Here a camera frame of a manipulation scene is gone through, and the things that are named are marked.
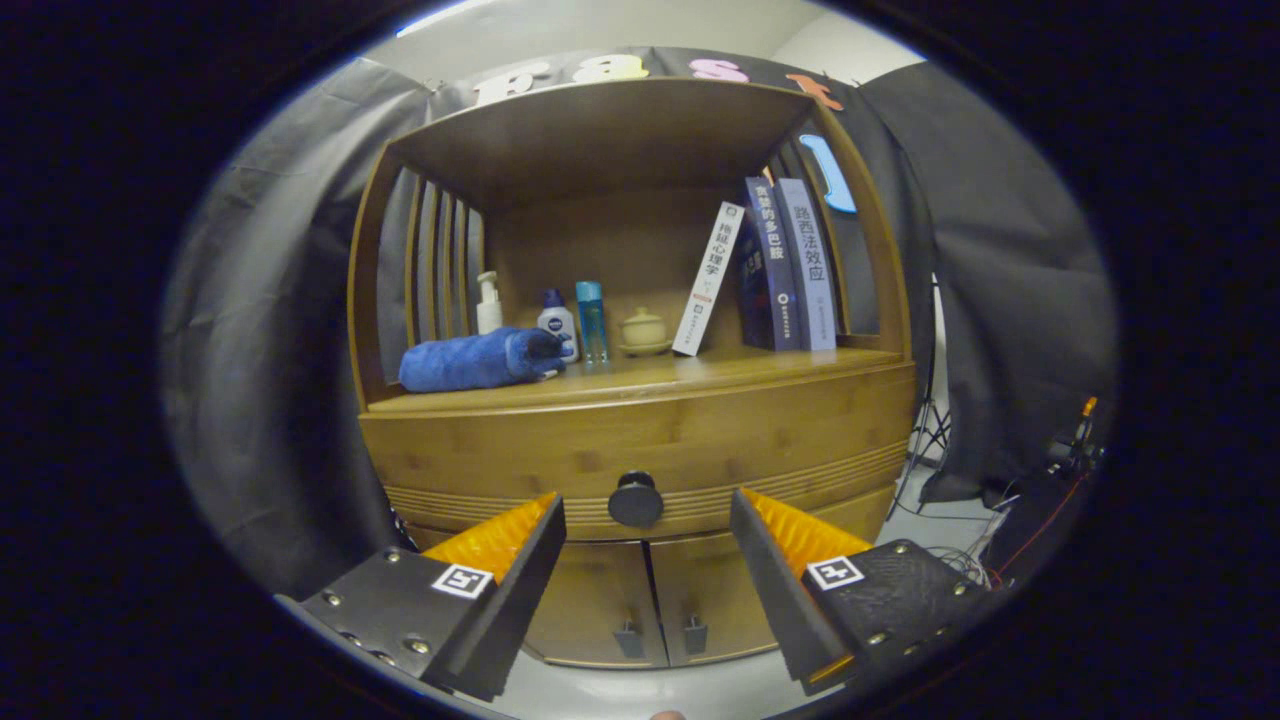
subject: orange letter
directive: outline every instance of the orange letter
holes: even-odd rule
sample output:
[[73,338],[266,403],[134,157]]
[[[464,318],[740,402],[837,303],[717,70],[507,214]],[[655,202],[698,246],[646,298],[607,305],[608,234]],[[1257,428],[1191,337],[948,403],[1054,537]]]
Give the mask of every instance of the orange letter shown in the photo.
[[829,87],[827,87],[826,85],[820,85],[818,81],[813,79],[812,77],[795,74],[795,76],[787,76],[787,79],[796,81],[796,85],[800,86],[800,90],[808,92],[809,95],[813,95],[818,100],[822,100],[822,104],[826,105],[826,106],[828,106],[828,108],[831,108],[832,110],[844,110],[845,109],[845,106],[841,105],[840,102],[836,102],[831,97],[827,97],[827,94],[831,92]]

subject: book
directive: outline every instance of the book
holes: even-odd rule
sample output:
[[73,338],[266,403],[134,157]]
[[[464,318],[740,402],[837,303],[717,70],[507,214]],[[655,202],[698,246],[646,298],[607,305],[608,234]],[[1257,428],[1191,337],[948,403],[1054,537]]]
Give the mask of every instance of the book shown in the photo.
[[836,306],[831,292],[831,263],[818,234],[818,218],[804,181],[778,178],[774,187],[792,252],[796,309],[804,328],[804,347],[836,348]]
[[721,202],[716,224],[712,225],[712,237],[707,241],[707,251],[703,254],[703,264],[698,269],[694,288],[689,292],[689,302],[685,304],[685,314],[676,329],[676,340],[671,345],[676,352],[698,355],[712,307],[716,306],[716,296],[719,295],[721,283],[724,282],[724,273],[730,270],[730,258],[745,215],[746,211],[741,205]]
[[748,206],[742,228],[740,272],[742,342],[765,350],[800,350],[792,252],[769,182],[746,178]]

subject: cabinet door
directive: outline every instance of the cabinet door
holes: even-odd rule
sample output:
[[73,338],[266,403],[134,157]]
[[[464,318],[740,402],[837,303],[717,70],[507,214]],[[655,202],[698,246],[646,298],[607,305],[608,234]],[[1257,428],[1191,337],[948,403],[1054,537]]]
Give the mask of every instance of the cabinet door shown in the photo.
[[[874,542],[893,489],[888,486],[812,514]],[[649,552],[671,665],[728,660],[777,647],[732,533],[655,542]],[[705,626],[701,652],[690,652],[699,650],[701,633],[690,629],[694,618],[696,625]]]
[[444,530],[435,530],[431,528],[424,528],[421,525],[415,525],[412,523],[404,523],[404,532],[408,537],[413,538],[417,543],[417,548],[421,551],[428,551],[442,542],[452,538],[456,533],[447,533]]
[[[614,633],[630,621],[634,635]],[[525,647],[547,662],[586,667],[666,667],[667,651],[639,542],[564,543]]]

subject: dark blue book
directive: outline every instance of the dark blue book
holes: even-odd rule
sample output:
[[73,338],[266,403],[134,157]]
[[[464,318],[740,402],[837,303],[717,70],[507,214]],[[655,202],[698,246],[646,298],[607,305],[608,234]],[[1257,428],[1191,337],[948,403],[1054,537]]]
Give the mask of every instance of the dark blue book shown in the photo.
[[803,346],[836,348],[836,306],[831,293],[831,266],[818,229],[818,215],[804,181],[778,178],[773,188],[780,224],[787,233],[796,287],[796,314],[804,327]]
[[746,178],[740,268],[742,342],[765,350],[801,350],[792,250],[782,228],[773,188],[764,178]]

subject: pink letter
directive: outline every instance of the pink letter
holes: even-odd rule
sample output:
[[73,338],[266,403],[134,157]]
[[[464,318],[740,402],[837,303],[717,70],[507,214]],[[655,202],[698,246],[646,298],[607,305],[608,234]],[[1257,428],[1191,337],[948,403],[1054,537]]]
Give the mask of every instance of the pink letter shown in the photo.
[[707,58],[700,58],[689,63],[692,68],[694,77],[700,77],[704,79],[728,79],[733,82],[750,82],[751,78],[746,77],[746,73],[740,72],[737,65],[730,63],[728,60],[709,60]]

